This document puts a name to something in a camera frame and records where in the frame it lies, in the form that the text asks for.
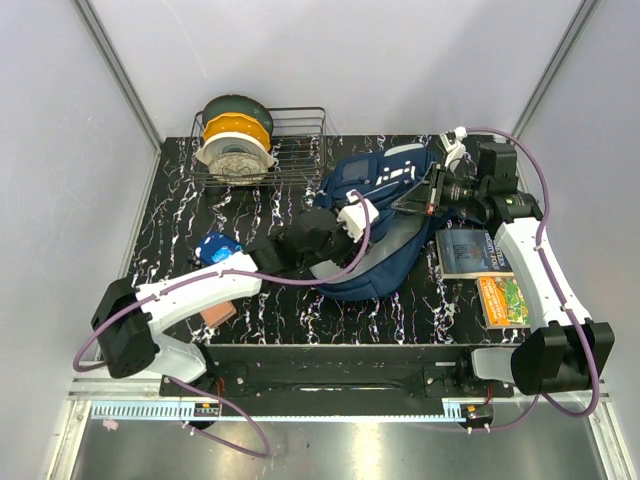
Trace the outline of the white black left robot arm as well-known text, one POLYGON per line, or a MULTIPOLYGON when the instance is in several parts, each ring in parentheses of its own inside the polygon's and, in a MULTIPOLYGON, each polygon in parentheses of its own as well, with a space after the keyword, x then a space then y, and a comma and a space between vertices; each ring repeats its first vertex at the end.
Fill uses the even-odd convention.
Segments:
POLYGON ((328 278, 346 276, 363 259, 378 217, 368 200, 338 213, 314 207, 247 250, 195 272, 137 287, 112 282, 92 320, 110 376, 150 371, 177 378, 193 395, 208 394, 216 372, 205 354, 166 330, 211 307, 252 297, 264 281, 294 286, 289 274, 296 269, 332 261, 344 266, 328 278))

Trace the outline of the orange treehouse book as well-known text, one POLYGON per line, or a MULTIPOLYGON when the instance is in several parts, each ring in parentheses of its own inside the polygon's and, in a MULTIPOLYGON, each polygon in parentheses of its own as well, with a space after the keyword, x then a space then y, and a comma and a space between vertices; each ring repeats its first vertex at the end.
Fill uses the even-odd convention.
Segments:
POLYGON ((529 309, 514 276, 483 276, 476 280, 476 287, 489 329, 530 326, 529 309))

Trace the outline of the dark blue paperback book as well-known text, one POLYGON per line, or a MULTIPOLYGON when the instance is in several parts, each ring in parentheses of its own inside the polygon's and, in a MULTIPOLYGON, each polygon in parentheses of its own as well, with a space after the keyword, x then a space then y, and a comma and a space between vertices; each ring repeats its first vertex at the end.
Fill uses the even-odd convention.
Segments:
POLYGON ((513 276, 506 256, 486 230, 442 229, 435 241, 444 279, 513 276))

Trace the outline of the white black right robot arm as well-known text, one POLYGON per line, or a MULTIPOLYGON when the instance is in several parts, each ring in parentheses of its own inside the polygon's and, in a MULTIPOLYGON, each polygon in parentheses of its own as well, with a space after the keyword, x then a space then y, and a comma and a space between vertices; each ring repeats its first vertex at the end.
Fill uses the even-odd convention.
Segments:
POLYGON ((480 348, 454 371, 454 384, 476 396, 490 380, 515 385, 526 395, 595 390, 614 345, 606 322, 595 322, 572 292, 546 234, 546 213, 519 190, 518 150, 484 143, 475 174, 445 161, 392 204, 411 214, 454 211, 482 223, 511 266, 529 309, 530 334, 517 347, 480 348))

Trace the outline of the navy blue student backpack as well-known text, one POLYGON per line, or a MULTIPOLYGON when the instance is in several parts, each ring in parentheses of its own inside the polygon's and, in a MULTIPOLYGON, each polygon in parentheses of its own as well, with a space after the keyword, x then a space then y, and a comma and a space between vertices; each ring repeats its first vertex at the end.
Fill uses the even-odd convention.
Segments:
POLYGON ((379 211, 371 227, 371 246, 356 268, 317 290, 338 301, 389 297, 400 288, 423 246, 451 217, 425 217, 397 212, 391 203, 419 182, 438 156, 420 143, 359 154, 337 163, 323 179, 314 204, 336 207, 352 190, 379 211))

